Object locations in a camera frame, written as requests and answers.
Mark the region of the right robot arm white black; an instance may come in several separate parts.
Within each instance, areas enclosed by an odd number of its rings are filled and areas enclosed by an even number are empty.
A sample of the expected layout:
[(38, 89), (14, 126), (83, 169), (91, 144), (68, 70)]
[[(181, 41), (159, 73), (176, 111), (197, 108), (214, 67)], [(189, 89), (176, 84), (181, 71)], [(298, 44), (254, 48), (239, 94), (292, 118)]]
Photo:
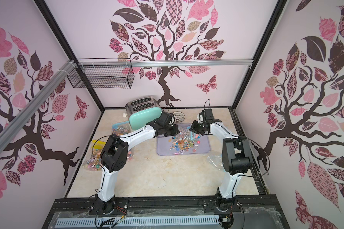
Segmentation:
[(251, 143), (253, 140), (229, 131), (221, 120), (216, 119), (211, 108), (203, 109), (193, 121), (190, 131), (200, 135), (213, 135), (222, 144), (221, 161), (225, 173), (222, 184), (215, 194), (215, 206), (218, 211), (226, 212), (237, 204), (236, 191), (243, 177), (256, 181), (258, 192), (266, 194), (262, 174), (248, 175), (254, 166)]

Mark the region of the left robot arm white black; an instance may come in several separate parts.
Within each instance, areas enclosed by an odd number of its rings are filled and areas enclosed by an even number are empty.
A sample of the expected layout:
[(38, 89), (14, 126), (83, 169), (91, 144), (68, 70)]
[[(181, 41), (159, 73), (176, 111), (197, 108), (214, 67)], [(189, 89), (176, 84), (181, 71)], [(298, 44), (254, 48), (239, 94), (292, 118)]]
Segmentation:
[(129, 150), (149, 139), (178, 135), (179, 127), (174, 122), (172, 113), (162, 112), (159, 118), (136, 131), (121, 136), (108, 136), (100, 154), (102, 177), (93, 204), (95, 210), (103, 214), (110, 214), (114, 210), (117, 176), (127, 163)]

